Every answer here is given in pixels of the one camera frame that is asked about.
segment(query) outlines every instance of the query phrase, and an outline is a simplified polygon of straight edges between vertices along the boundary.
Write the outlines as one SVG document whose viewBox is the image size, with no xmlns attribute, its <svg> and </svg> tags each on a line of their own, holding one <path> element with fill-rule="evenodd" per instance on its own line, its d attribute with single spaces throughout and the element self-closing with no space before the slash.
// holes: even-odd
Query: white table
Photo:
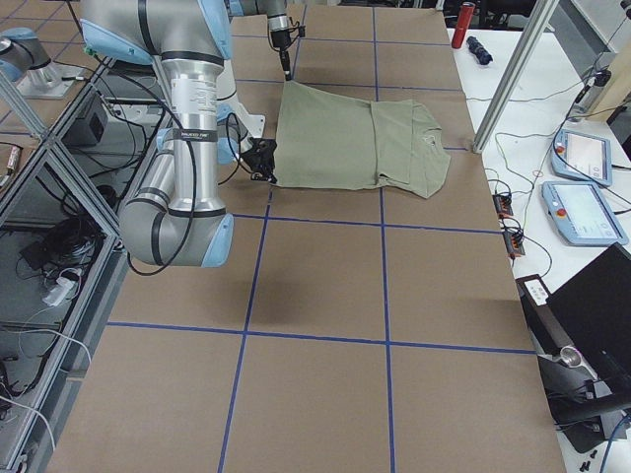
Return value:
<svg viewBox="0 0 631 473">
<path fill-rule="evenodd" d="M 481 66 L 475 57 L 469 53 L 466 44 L 461 49 L 454 50 L 462 88 L 467 98 L 470 99 L 467 101 L 467 105 L 471 121 L 474 129 L 477 130 L 490 103 L 488 99 L 493 97 L 493 93 L 497 89 L 520 38 L 520 33 L 469 31 L 467 37 L 469 35 L 477 37 L 493 56 L 493 62 L 488 66 Z M 494 136 L 501 132 L 515 135 L 550 135 L 554 133 L 582 88 L 579 82 L 579 75 L 554 34 L 544 34 L 513 92 L 512 101 L 502 114 Z M 544 101 L 523 101 L 545 98 L 568 88 L 567 92 Z M 605 122 L 582 120 L 579 123 L 568 122 L 564 127 L 608 138 L 611 141 L 612 161 L 615 164 L 629 166 L 629 160 L 622 147 Z M 564 180 L 554 174 L 552 165 L 547 158 L 551 136 L 530 138 L 497 136 L 511 169 L 530 180 L 534 180 L 535 176 L 539 175 L 529 204 L 527 204 L 527 195 L 514 195 L 513 210 L 516 219 L 525 226 L 526 236 L 538 241 L 550 252 L 553 260 L 552 268 L 544 281 L 550 291 L 554 292 L 603 252 L 605 248 L 569 245 L 557 233 L 554 224 L 547 215 L 547 208 L 541 197 L 541 184 L 546 180 Z M 499 179 L 508 183 L 513 192 L 530 190 L 528 182 L 507 170 L 502 154 L 494 140 L 491 140 L 484 149 L 482 159 L 486 168 L 493 169 L 487 171 L 490 179 L 497 178 L 494 172 L 496 171 L 499 174 Z M 491 190 L 495 189 L 495 185 L 495 182 L 490 183 Z M 631 200 L 631 172 L 615 170 L 611 188 Z M 499 184 L 498 191 L 504 190 L 505 187 Z M 610 193 L 603 191 L 603 194 L 614 211 L 629 207 Z M 619 216 L 618 220 L 625 232 L 631 235 L 631 213 Z M 630 249 L 631 244 L 627 244 L 626 248 Z M 515 277 L 534 273 L 543 274 L 548 267 L 548 257 L 545 252 L 529 241 L 525 242 L 525 251 L 526 256 L 517 258 L 515 261 L 513 268 Z M 562 434 L 559 434 L 558 438 L 568 472 L 578 471 L 583 461 L 589 459 L 588 456 L 577 453 Z M 591 471 L 598 471 L 603 454 L 604 444 L 598 449 L 596 459 L 592 460 Z M 626 473 L 630 470 L 631 440 L 616 441 L 609 454 L 605 471 L 608 473 Z"/>
</svg>

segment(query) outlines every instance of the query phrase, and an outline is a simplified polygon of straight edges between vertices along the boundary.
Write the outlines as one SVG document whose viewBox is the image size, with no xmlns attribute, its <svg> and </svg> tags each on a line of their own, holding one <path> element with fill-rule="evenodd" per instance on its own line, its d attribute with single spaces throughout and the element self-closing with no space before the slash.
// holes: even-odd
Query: black monitor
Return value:
<svg viewBox="0 0 631 473">
<path fill-rule="evenodd" d="M 631 413 L 631 254 L 613 244 L 547 303 L 613 393 L 594 407 Z"/>
</svg>

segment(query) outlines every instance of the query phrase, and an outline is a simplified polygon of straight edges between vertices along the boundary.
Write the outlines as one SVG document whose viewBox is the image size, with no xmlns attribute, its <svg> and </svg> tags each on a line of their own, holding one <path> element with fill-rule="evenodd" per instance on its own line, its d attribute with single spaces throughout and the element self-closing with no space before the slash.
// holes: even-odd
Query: garment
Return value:
<svg viewBox="0 0 631 473">
<path fill-rule="evenodd" d="M 393 185 L 430 197 L 450 156 L 441 127 L 414 101 L 362 101 L 296 82 L 283 90 L 275 153 L 278 185 L 372 189 Z"/>
</svg>

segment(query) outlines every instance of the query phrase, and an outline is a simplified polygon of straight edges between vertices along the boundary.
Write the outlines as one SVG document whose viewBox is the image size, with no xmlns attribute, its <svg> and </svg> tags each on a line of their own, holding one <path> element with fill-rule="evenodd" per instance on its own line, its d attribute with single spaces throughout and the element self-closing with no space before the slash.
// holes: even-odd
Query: red can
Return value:
<svg viewBox="0 0 631 473">
<path fill-rule="evenodd" d="M 464 35 L 471 23 L 471 17 L 473 16 L 473 10 L 475 10 L 475 4 L 471 2 L 464 2 L 460 5 L 460 13 L 457 16 L 456 31 L 454 32 L 454 38 L 452 39 L 452 48 L 459 49 L 464 41 Z"/>
</svg>

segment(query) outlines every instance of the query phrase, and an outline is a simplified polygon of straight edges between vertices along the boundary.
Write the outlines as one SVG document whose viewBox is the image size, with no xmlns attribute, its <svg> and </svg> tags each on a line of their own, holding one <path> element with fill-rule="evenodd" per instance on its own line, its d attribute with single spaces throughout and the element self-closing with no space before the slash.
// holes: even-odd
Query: tablet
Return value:
<svg viewBox="0 0 631 473">
<path fill-rule="evenodd" d="M 561 130 L 554 139 L 550 157 L 558 175 L 587 181 L 591 178 L 600 185 L 611 185 L 611 146 L 605 138 Z"/>
<path fill-rule="evenodd" d="M 629 242 L 594 182 L 544 182 L 541 191 L 548 214 L 570 244 L 610 246 Z"/>
</svg>

